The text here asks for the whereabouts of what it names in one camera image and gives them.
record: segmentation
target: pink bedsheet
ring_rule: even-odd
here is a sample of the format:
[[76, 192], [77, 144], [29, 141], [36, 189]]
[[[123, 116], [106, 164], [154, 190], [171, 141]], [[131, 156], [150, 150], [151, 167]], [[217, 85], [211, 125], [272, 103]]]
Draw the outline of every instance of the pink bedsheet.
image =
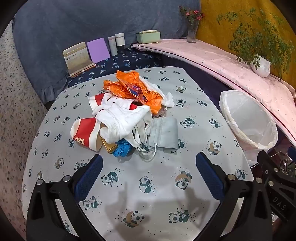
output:
[[202, 41], [187, 43], [186, 39], [162, 39], [159, 43], [134, 44], [139, 50], [149, 50], [187, 62], [204, 70], [235, 90], [241, 90], [259, 100], [272, 114], [278, 127], [296, 147], [295, 89], [269, 75], [261, 78], [249, 66], [236, 61], [236, 56]]

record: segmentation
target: blue gripper pad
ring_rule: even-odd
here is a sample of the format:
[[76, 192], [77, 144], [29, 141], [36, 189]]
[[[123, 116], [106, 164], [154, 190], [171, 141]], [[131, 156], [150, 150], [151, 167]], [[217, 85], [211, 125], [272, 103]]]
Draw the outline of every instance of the blue gripper pad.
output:
[[209, 159], [206, 156], [203, 156], [201, 153], [198, 153], [196, 155], [195, 162], [196, 167], [199, 170], [203, 180], [207, 184], [207, 187], [210, 190], [213, 198], [222, 202], [224, 200], [224, 185], [211, 167], [211, 162]]
[[296, 163], [296, 149], [293, 146], [289, 147], [288, 156]]
[[77, 203], [86, 199], [102, 169], [103, 158], [98, 155], [74, 187], [74, 199]]

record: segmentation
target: glass vase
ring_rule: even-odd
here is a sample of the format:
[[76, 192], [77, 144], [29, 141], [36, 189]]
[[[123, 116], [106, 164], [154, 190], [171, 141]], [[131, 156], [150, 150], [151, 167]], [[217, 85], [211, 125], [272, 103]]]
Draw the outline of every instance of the glass vase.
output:
[[195, 36], [196, 36], [196, 31], [197, 31], [199, 22], [200, 22], [199, 20], [195, 20], [193, 24], [191, 24], [190, 22], [187, 22], [187, 28], [188, 28], [187, 42], [188, 43], [192, 43], [192, 44], [196, 43]]

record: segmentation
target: blue measuring tape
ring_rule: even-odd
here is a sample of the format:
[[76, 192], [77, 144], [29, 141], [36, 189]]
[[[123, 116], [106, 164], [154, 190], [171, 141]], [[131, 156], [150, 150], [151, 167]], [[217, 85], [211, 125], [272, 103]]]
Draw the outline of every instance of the blue measuring tape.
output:
[[115, 149], [115, 151], [112, 153], [113, 156], [118, 157], [118, 156], [122, 156], [125, 157], [127, 156], [127, 154], [130, 152], [130, 150], [132, 149], [132, 145], [129, 144], [126, 139], [122, 139], [118, 142], [115, 142], [115, 144], [117, 144], [117, 148]]

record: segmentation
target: trash bin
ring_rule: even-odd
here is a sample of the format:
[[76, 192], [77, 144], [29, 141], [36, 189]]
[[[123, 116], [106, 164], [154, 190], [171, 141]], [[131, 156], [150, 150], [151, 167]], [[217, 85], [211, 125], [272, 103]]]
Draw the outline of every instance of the trash bin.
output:
[[272, 116], [258, 100], [237, 90], [221, 92], [219, 106], [250, 167], [254, 166], [259, 151], [267, 152], [277, 142]]

